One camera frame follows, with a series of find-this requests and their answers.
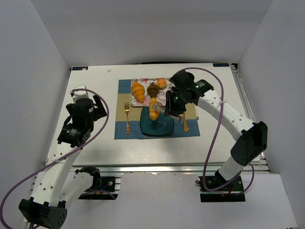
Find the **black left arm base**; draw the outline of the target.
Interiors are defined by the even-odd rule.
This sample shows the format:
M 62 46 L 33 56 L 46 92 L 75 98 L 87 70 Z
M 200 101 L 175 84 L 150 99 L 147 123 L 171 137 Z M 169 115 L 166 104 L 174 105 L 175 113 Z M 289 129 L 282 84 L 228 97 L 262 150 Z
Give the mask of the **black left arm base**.
M 121 185 L 120 177 L 101 177 L 100 188 L 90 193 L 86 190 L 79 199 L 82 200 L 115 200 Z

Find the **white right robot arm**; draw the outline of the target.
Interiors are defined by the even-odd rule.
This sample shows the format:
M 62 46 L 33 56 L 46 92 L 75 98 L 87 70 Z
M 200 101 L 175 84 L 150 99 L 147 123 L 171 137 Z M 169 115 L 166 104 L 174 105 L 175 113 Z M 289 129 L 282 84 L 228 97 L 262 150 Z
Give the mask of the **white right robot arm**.
M 206 191 L 214 192 L 229 186 L 253 159 L 266 150 L 268 127 L 263 121 L 256 123 L 232 108 L 224 99 L 223 86 L 220 87 L 221 93 L 218 94 L 206 80 L 195 82 L 194 75 L 189 71 L 190 68 L 179 70 L 170 78 L 173 87 L 166 93 L 163 114 L 181 119 L 186 105 L 194 104 L 217 120 L 206 161 L 210 158 L 221 126 L 235 140 L 230 157 L 215 172 L 210 183 L 206 181 L 207 167 L 203 168 L 203 187 Z

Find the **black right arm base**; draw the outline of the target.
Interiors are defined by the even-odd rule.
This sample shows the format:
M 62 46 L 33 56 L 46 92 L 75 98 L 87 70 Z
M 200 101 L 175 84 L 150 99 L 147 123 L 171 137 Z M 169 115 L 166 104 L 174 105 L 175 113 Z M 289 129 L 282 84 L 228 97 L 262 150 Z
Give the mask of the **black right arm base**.
M 227 202 L 245 202 L 244 185 L 239 176 L 232 183 L 217 191 L 208 191 L 203 186 L 203 177 L 200 176 L 195 181 L 200 191 L 200 201 L 202 203 L 227 203 Z

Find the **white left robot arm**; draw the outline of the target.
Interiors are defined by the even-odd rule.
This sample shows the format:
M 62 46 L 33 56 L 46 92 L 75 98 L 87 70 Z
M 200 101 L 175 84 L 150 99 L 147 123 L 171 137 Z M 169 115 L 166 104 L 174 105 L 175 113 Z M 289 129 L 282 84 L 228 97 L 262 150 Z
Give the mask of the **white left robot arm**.
M 85 143 L 92 140 L 94 122 L 108 116 L 108 106 L 99 96 L 87 94 L 72 96 L 66 105 L 69 112 L 52 157 L 52 162 L 29 199 L 22 199 L 19 210 L 25 219 L 37 226 L 59 229 L 63 226 L 68 208 L 85 191 L 101 187 L 99 169 L 86 166 L 77 171 L 76 178 L 64 187 L 70 169 Z

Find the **large orange striped croissant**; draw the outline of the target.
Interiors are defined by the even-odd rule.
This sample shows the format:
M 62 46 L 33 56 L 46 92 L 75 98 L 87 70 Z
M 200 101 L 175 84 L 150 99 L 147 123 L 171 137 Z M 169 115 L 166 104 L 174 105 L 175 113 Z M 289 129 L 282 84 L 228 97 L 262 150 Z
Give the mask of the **large orange striped croissant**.
M 144 87 L 137 81 L 135 81 L 131 86 L 131 93 L 138 100 L 138 102 L 140 103 L 144 102 L 145 90 Z

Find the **silver metal tongs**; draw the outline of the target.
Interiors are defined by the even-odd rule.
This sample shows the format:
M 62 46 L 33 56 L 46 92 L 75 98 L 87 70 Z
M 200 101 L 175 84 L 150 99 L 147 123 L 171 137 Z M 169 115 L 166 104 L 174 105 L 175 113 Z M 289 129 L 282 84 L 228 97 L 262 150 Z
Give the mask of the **silver metal tongs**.
M 165 106 L 161 106 L 161 105 L 154 105 L 154 110 L 155 111 L 159 111 L 160 113 L 162 113 L 164 116 L 168 116 L 170 118 L 172 118 L 173 120 L 182 123 L 183 122 L 183 117 L 177 114 L 171 114 L 168 109 Z

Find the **orange striped bread loaf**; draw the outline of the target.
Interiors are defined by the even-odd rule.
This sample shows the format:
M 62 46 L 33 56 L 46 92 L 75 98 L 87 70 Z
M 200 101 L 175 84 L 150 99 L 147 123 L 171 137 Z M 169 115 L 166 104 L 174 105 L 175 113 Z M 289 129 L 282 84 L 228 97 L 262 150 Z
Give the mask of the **orange striped bread loaf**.
M 160 114 L 159 111 L 154 110 L 154 105 L 158 105 L 158 101 L 155 97 L 152 97 L 149 103 L 149 117 L 152 121 L 155 121 Z

